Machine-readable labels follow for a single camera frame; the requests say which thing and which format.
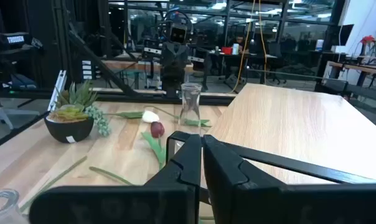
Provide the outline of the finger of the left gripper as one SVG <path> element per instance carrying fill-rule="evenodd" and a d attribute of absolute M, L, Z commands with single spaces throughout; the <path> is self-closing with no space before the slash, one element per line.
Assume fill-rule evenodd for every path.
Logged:
<path fill-rule="evenodd" d="M 184 44 L 176 45 L 176 62 L 179 67 L 186 67 L 189 62 L 189 47 Z"/>
<path fill-rule="evenodd" d="M 162 45 L 161 65 L 163 67 L 172 67 L 176 65 L 176 45 L 165 42 Z"/>

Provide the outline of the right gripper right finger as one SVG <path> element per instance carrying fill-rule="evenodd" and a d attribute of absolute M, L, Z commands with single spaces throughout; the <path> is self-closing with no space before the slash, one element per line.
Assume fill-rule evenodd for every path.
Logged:
<path fill-rule="evenodd" d="M 376 180 L 205 135 L 204 170 L 217 224 L 376 224 Z M 286 184 L 253 161 L 326 180 Z"/>

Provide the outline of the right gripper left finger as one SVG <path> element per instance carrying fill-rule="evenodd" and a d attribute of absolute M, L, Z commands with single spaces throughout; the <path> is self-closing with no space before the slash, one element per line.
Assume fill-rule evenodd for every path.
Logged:
<path fill-rule="evenodd" d="M 202 141 L 185 143 L 144 185 L 62 186 L 33 201 L 30 224 L 199 224 Z"/>

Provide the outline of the pink artificial tulip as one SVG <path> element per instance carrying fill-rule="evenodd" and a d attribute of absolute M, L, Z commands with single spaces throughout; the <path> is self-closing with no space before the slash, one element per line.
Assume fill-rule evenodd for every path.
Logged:
<path fill-rule="evenodd" d="M 91 171 L 94 171 L 97 174 L 100 174 L 100 175 L 107 177 L 109 179 L 117 180 L 117 181 L 122 182 L 126 185 L 133 185 L 133 183 L 131 183 L 130 181 L 128 181 L 128 180 L 126 180 L 126 179 L 124 179 L 124 178 L 122 178 L 122 177 L 120 177 L 120 176 L 118 176 L 118 175 L 116 175 L 112 172 L 109 172 L 107 170 L 104 170 L 104 169 L 101 169 L 101 168 L 98 168 L 98 167 L 93 167 L 93 166 L 90 166 L 89 169 Z"/>

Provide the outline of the white artificial tulip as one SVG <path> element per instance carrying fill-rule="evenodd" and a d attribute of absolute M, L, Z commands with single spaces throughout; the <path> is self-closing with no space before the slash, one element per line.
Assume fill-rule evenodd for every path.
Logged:
<path fill-rule="evenodd" d="M 120 113 L 107 113 L 110 116 L 119 116 L 125 119 L 142 119 L 145 123 L 158 122 L 159 116 L 152 111 L 134 111 L 134 112 L 120 112 Z"/>

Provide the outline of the yellow artificial tulip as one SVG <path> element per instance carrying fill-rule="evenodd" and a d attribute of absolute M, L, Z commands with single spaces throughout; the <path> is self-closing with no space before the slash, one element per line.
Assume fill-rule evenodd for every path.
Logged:
<path fill-rule="evenodd" d="M 193 120 L 193 119 L 187 119 L 187 118 L 180 118 L 177 115 L 174 115 L 172 113 L 169 113 L 159 107 L 156 106 L 145 106 L 145 108 L 153 108 L 158 111 L 161 111 L 163 113 L 168 114 L 169 116 L 172 116 L 179 124 L 182 124 L 184 126 L 197 126 L 201 128 L 211 128 L 212 126 L 209 125 L 210 120 L 209 119 L 201 119 L 201 120 Z"/>

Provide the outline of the dark purple artificial tulip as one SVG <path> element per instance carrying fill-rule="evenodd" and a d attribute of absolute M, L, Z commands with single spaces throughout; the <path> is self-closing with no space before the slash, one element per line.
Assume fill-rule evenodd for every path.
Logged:
<path fill-rule="evenodd" d="M 164 135 L 164 126 L 158 121 L 150 125 L 150 132 L 142 132 L 141 135 L 147 141 L 153 153 L 157 157 L 159 168 L 162 169 L 166 161 L 166 148 L 162 146 L 162 137 Z"/>

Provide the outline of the smooth clear glass vase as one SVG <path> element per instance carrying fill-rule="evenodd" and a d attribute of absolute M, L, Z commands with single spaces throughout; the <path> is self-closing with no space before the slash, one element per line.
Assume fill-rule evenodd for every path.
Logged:
<path fill-rule="evenodd" d="M 182 108 L 179 117 L 193 120 L 200 120 L 199 101 L 202 85 L 199 83 L 183 83 L 181 85 L 182 93 Z M 188 127 L 192 130 L 199 131 L 200 127 L 197 126 L 184 126 L 179 124 L 180 127 Z"/>

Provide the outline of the person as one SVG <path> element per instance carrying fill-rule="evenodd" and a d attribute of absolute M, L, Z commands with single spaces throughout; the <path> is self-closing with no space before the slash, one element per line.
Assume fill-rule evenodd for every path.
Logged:
<path fill-rule="evenodd" d="M 244 49 L 246 40 L 244 39 L 244 36 L 242 34 L 237 34 L 234 38 L 232 38 L 229 43 L 227 44 L 227 47 L 233 47 L 234 44 L 238 44 L 238 53 L 247 52 L 247 50 Z"/>

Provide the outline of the succulent plant in black bowl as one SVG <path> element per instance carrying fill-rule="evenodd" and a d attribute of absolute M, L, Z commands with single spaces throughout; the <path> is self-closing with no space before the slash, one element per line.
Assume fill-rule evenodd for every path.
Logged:
<path fill-rule="evenodd" d="M 97 93 L 91 83 L 72 83 L 67 90 L 55 88 L 55 95 L 49 105 L 49 114 L 44 122 L 50 135 L 63 143 L 75 143 L 86 139 L 93 128 L 99 135 L 111 133 L 104 112 L 94 105 Z"/>

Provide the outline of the ribbed clear glass vase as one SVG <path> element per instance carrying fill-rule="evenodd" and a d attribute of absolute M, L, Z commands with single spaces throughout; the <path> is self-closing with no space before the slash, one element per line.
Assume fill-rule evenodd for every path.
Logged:
<path fill-rule="evenodd" d="M 13 189 L 0 190 L 0 224 L 29 224 L 20 212 L 19 193 Z"/>

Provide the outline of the black Trossen labelled case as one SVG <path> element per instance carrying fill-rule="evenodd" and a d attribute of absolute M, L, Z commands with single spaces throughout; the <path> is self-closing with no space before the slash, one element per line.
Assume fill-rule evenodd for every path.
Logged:
<path fill-rule="evenodd" d="M 20 49 L 30 45 L 32 36 L 28 32 L 0 33 L 3 49 Z"/>

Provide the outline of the long wooden workbench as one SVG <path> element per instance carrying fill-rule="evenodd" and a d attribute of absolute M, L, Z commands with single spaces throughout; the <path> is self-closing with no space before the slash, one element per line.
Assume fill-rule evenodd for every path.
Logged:
<path fill-rule="evenodd" d="M 370 77 L 371 81 L 369 86 L 372 86 L 376 79 L 376 66 L 375 65 L 354 65 L 349 63 L 339 63 L 328 61 L 327 65 L 331 67 L 328 78 L 339 80 L 343 75 L 343 80 L 349 83 L 349 71 L 359 72 L 356 86 L 363 87 L 365 79 Z"/>

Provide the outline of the black computer monitor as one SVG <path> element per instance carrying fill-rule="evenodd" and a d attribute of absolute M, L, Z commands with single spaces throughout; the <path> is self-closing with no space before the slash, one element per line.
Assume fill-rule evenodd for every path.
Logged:
<path fill-rule="evenodd" d="M 340 26 L 339 30 L 338 30 L 338 38 L 337 38 L 337 43 L 339 46 L 345 46 L 348 39 L 349 39 L 349 36 L 350 36 L 350 33 L 353 29 L 353 24 L 347 24 L 347 25 L 342 25 Z"/>

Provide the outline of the red flower bouquet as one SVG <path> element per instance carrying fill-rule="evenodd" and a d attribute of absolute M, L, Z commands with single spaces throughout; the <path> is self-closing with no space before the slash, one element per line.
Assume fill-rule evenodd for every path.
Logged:
<path fill-rule="evenodd" d="M 367 52 L 372 50 L 372 47 L 375 43 L 375 38 L 372 35 L 367 35 L 367 36 L 362 38 L 360 43 L 362 44 L 360 55 L 366 55 Z"/>

